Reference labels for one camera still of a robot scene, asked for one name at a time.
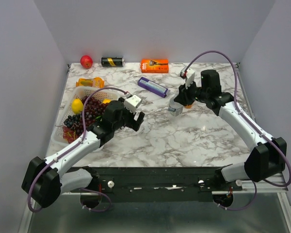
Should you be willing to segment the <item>orange juice bottle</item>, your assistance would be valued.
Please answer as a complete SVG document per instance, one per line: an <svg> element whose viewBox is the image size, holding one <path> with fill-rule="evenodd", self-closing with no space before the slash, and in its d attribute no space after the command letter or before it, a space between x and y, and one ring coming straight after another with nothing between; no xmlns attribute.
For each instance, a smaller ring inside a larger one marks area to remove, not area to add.
<svg viewBox="0 0 291 233"><path fill-rule="evenodd" d="M187 108L187 109L190 109L190 108L192 108L192 106L193 106L193 103L192 104L189 104L189 105L186 105L184 107Z"/></svg>

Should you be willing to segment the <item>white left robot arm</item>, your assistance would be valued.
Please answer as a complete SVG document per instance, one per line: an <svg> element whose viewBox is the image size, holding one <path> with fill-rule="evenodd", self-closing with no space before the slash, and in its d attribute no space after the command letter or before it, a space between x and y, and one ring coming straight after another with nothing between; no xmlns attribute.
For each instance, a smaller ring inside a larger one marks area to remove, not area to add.
<svg viewBox="0 0 291 233"><path fill-rule="evenodd" d="M41 208L47 208L64 192L78 188L94 191L98 180L88 170L82 168L72 173L68 173L68 170L87 154L113 139L117 130L127 127L138 131L145 115L140 112L137 119L134 117L141 103L142 100L136 95L128 99L112 100L102 117L85 129L73 143L47 159L33 158L21 185L28 194L29 210L36 211L32 208L32 200Z"/></svg>

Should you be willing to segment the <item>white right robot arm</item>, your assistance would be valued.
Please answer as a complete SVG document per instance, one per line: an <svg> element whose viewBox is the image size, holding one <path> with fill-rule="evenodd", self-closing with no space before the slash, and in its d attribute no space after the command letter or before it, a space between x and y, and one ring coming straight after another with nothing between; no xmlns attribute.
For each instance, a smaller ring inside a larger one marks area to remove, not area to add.
<svg viewBox="0 0 291 233"><path fill-rule="evenodd" d="M179 87L174 102L182 106L191 105L194 101L204 103L234 129L250 150L245 162L228 165L217 171L213 178L217 189L225 190L236 180L259 182L285 169L286 141L265 132L234 101L230 93L222 91L216 70L201 72L200 87L194 81L195 72L191 68L184 68L180 76L185 83Z"/></svg>

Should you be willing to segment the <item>small water bottle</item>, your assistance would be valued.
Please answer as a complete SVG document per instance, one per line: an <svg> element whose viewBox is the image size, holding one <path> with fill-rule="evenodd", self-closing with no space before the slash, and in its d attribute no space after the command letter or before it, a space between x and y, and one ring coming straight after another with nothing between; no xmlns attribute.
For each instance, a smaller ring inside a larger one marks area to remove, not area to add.
<svg viewBox="0 0 291 233"><path fill-rule="evenodd" d="M174 116L174 117L177 117L179 116L180 114L182 114L182 111L183 111L183 106L178 103L178 102L175 102L175 95L169 100L169 106L168 106L168 112Z"/></svg>

